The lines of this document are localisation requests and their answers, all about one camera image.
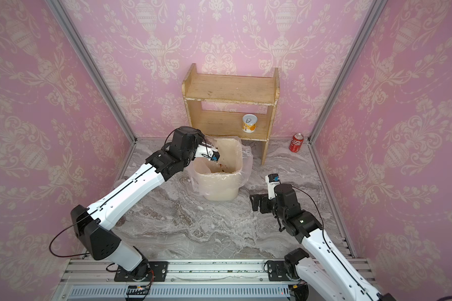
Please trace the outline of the yellow can on shelf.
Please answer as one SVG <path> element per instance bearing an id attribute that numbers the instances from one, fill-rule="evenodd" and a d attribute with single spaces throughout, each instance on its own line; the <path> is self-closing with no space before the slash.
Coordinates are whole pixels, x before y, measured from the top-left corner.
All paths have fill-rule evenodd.
<path id="1" fill-rule="evenodd" d="M 256 130 L 258 118 L 254 114 L 246 114 L 242 117 L 242 130 L 246 133 L 253 133 Z"/>

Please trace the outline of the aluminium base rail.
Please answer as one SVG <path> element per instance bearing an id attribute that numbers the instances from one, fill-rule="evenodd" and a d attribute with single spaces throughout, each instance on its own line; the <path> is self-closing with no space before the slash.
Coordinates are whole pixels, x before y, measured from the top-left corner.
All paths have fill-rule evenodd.
<path id="1" fill-rule="evenodd" d="M 135 278 L 109 262 L 71 260 L 53 300 L 386 300 L 365 260 L 327 271 L 314 258 L 162 260 Z"/>

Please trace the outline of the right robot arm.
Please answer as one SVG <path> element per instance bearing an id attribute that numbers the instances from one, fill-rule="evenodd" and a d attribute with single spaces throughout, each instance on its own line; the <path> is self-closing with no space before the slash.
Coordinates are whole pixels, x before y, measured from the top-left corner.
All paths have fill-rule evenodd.
<path id="1" fill-rule="evenodd" d="M 290 278 L 306 282 L 325 300 L 395 299 L 390 293 L 380 293 L 343 256 L 331 242 L 323 221 L 301 208 L 291 184 L 278 184 L 267 194 L 252 194 L 249 199 L 253 211 L 273 214 L 279 230 L 302 245 L 285 256 Z"/>

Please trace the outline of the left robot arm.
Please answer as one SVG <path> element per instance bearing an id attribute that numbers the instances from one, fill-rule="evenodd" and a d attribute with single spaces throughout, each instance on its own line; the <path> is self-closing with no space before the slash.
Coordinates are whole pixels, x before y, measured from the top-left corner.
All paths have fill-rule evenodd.
<path id="1" fill-rule="evenodd" d="M 184 171 L 195 159 L 218 161 L 220 154 L 200 130 L 175 129 L 161 149 L 117 188 L 88 207 L 76 206 L 70 213 L 76 238 L 94 260 L 109 260 L 134 281 L 153 277 L 148 259 L 114 232 L 117 222 L 149 192 Z"/>

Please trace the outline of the red cola can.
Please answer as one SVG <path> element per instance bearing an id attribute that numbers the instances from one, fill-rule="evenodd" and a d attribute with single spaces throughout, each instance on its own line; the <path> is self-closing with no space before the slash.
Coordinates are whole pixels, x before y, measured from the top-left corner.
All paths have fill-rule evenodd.
<path id="1" fill-rule="evenodd" d="M 302 135 L 302 133 L 294 134 L 290 142 L 289 150 L 293 153 L 298 153 L 301 149 L 303 141 L 304 136 Z"/>

